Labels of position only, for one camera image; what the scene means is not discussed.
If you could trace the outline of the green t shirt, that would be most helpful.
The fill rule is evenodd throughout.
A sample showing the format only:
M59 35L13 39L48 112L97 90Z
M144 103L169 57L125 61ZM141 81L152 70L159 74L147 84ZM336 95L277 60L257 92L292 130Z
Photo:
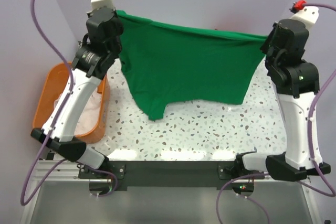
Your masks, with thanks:
M162 119L172 103L243 103L266 36L171 25L122 10L118 16L121 70L149 120Z

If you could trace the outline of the aluminium rail frame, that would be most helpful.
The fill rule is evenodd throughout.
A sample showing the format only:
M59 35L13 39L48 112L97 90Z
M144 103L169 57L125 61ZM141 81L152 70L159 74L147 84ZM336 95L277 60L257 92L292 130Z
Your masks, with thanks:
M322 223L307 185L243 175L220 189L129 187L71 162L40 160L22 223Z

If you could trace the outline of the white t shirt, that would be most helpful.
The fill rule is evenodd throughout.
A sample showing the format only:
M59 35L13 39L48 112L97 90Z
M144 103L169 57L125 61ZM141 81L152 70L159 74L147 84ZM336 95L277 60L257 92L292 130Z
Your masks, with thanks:
M86 106L77 122L75 135L87 135L95 127L98 122L100 112L101 93L94 91L86 103Z

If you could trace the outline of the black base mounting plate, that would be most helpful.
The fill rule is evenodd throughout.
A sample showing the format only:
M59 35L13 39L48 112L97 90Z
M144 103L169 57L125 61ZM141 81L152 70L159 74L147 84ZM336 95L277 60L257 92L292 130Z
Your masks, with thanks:
M117 190L129 187L208 187L220 189L233 178L257 175L235 161L109 161L103 170L118 180Z

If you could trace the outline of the orange plastic basket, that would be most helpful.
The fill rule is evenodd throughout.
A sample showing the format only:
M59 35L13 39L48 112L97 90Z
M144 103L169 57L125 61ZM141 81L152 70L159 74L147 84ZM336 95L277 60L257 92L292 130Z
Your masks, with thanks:
M41 128L51 116L66 86L68 78L69 72L63 63L54 66L50 70L35 111L32 122L33 128ZM87 135L75 135L76 138L86 142L87 144L97 143L103 138L105 133L110 100L110 86L107 77L104 77L95 91L96 90L98 93L101 93L100 112L96 127Z

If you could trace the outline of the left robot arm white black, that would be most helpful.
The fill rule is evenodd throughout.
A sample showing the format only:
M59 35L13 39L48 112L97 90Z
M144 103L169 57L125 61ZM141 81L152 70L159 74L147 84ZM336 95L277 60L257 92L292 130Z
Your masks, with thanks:
M93 92L121 52L123 25L114 9L93 10L86 21L87 33L72 64L69 79L51 116L31 136L66 160L90 166L97 178L108 174L105 155L75 137L77 122Z

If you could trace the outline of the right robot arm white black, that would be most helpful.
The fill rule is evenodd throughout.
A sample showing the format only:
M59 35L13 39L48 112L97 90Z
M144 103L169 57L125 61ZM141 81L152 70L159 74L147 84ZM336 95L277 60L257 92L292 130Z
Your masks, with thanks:
M233 171L239 178L257 172L273 179L296 182L309 175L329 174L317 140L314 110L310 108L320 90L317 67L302 59L309 37L303 21L282 19L260 50L266 55L265 67L276 90L286 131L286 151L281 154L246 152L238 154Z

